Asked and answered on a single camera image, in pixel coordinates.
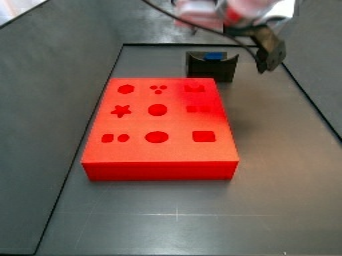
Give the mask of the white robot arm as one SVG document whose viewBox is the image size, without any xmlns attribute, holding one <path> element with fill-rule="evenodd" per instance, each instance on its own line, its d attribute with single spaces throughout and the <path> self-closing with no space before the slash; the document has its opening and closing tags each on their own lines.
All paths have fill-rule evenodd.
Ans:
<svg viewBox="0 0 342 256">
<path fill-rule="evenodd" d="M 177 26 L 247 29 L 268 25 L 279 31 L 293 16 L 296 0 L 176 0 Z"/>
</svg>

